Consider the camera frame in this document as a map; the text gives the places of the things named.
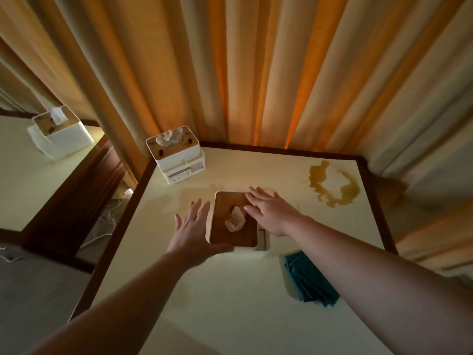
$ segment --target white tissue box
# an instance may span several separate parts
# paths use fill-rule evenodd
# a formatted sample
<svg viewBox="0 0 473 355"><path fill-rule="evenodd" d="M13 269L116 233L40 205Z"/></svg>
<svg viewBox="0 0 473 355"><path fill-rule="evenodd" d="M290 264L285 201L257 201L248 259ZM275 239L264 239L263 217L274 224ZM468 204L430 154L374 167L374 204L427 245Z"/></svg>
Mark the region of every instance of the white tissue box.
<svg viewBox="0 0 473 355"><path fill-rule="evenodd" d="M184 138L181 143L174 146L161 147L156 142L157 136L146 140L151 155L169 184L180 182L205 169L205 155L198 139L187 126L178 127L172 131L180 128L184 130Z"/></svg>
<svg viewBox="0 0 473 355"><path fill-rule="evenodd" d="M28 133L34 144L52 160L60 160L94 143L82 122L66 106L58 107L65 116L64 122L56 124L50 112L33 117L34 125Z"/></svg>

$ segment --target cloth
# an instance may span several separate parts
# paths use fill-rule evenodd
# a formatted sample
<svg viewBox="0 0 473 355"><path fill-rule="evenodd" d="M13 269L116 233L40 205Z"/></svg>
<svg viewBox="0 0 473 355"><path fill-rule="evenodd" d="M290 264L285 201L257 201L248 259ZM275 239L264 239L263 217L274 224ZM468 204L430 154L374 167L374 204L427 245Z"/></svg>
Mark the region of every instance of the cloth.
<svg viewBox="0 0 473 355"><path fill-rule="evenodd" d="M340 298L340 294L304 252L285 256L284 266L302 302L319 302L326 307L333 306Z"/></svg>

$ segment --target spill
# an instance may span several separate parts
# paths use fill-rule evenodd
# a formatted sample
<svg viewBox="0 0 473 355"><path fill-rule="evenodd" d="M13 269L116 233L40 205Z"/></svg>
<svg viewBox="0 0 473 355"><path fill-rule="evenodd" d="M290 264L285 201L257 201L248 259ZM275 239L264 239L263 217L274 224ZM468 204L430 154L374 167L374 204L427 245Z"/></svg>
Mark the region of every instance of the spill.
<svg viewBox="0 0 473 355"><path fill-rule="evenodd" d="M353 200L358 197L360 192L359 186L355 178L343 169L339 169L337 172L345 177L349 183L340 187L341 198L336 198L325 188L322 183L327 179L327 168L330 162L323 160L319 166L312 166L309 172L309 183L310 187L314 189L314 192L318 193L317 199L322 202L323 197L327 199L327 206L335 208L336 205L347 205L352 204Z"/></svg>

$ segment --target forearm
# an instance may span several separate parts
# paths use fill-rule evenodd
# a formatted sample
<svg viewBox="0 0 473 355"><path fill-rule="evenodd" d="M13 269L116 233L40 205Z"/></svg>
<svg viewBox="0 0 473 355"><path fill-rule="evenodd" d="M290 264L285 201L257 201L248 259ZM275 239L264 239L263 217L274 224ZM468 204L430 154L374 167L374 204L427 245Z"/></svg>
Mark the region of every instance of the forearm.
<svg viewBox="0 0 473 355"><path fill-rule="evenodd" d="M137 354L185 271L179 256L165 254L30 354Z"/></svg>
<svg viewBox="0 0 473 355"><path fill-rule="evenodd" d="M394 353L473 351L470 292L309 217L289 222L287 233Z"/></svg>

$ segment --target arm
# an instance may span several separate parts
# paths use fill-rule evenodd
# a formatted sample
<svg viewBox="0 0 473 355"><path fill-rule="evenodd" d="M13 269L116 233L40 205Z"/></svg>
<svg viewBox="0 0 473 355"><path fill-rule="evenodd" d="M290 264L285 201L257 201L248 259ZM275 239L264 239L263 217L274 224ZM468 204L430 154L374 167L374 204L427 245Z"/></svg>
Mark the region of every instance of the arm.
<svg viewBox="0 0 473 355"><path fill-rule="evenodd" d="M246 211L291 236L395 354L471 354L473 294L421 266L301 215L277 193L250 188Z"/></svg>
<svg viewBox="0 0 473 355"><path fill-rule="evenodd" d="M181 276L207 258L233 250L228 244L207 242L210 202L198 212L200 205L200 199L191 202L184 221L175 215L174 237L168 252L156 263L29 354L137 354Z"/></svg>

